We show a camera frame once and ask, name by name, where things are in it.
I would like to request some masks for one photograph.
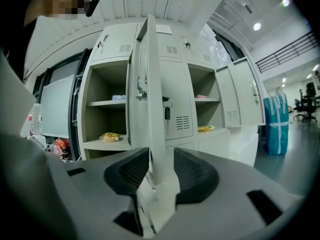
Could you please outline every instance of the key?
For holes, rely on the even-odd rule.
[[[169,135],[170,108],[168,106],[164,109],[164,119],[166,120],[166,134]]]
[[[164,119],[170,120],[170,108],[168,106],[164,109]]]

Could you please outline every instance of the black mesh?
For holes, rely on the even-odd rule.
[[[202,202],[219,183],[219,174],[214,166],[177,147],[174,148],[174,171],[180,185],[175,201],[177,205]]]
[[[149,169],[149,149],[120,160],[104,171],[105,182],[119,195],[135,196]]]

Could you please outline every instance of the label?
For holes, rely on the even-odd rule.
[[[155,29],[157,33],[164,33],[172,35],[172,31],[170,26],[167,25],[155,25]]]

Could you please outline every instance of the water bottle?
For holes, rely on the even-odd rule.
[[[29,128],[32,135],[42,134],[42,105],[35,103],[29,113]]]

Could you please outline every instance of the plastic bottle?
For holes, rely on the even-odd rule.
[[[29,128],[32,135],[42,134],[42,105],[39,103],[35,103],[29,113]]]

